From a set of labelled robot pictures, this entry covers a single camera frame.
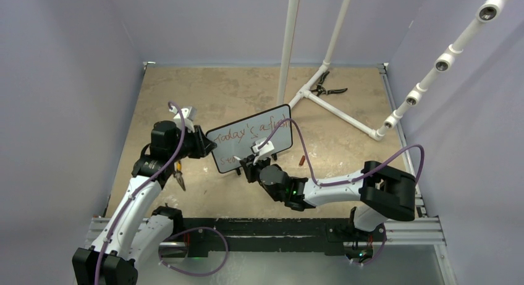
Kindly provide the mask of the black-framed small whiteboard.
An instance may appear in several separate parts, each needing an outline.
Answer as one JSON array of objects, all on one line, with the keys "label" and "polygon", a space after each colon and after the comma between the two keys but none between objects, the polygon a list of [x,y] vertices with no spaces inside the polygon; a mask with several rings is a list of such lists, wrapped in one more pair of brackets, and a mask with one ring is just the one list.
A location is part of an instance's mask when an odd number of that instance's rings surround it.
[{"label": "black-framed small whiteboard", "polygon": [[282,104],[207,131],[206,137],[217,145],[212,156],[218,172],[225,174],[239,168],[236,158],[251,155],[254,145],[269,137],[279,121],[290,117],[291,107]]}]

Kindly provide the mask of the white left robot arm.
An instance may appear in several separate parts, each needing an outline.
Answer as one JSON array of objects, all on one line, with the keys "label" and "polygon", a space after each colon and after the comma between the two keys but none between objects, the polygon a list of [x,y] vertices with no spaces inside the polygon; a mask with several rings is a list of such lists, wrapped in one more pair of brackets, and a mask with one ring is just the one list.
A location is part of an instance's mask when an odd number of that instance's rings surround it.
[{"label": "white left robot arm", "polygon": [[180,210],[161,206],[149,219],[146,212],[175,174],[177,161],[204,158],[216,147],[198,125],[155,123],[113,216],[90,246],[72,257],[77,284],[136,284],[143,262],[161,241],[176,241],[184,234]]}]

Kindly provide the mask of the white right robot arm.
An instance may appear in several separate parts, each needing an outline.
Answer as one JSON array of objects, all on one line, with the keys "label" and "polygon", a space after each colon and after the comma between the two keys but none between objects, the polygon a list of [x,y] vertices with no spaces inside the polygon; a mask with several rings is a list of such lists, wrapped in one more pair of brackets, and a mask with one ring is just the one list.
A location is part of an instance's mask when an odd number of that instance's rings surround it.
[{"label": "white right robot arm", "polygon": [[255,155],[240,159],[249,183],[257,182],[275,201],[295,211],[335,202],[361,202],[350,214],[349,236],[361,240],[392,219],[415,219],[416,176],[377,161],[367,161],[360,171],[314,181],[292,177],[269,158]]}]

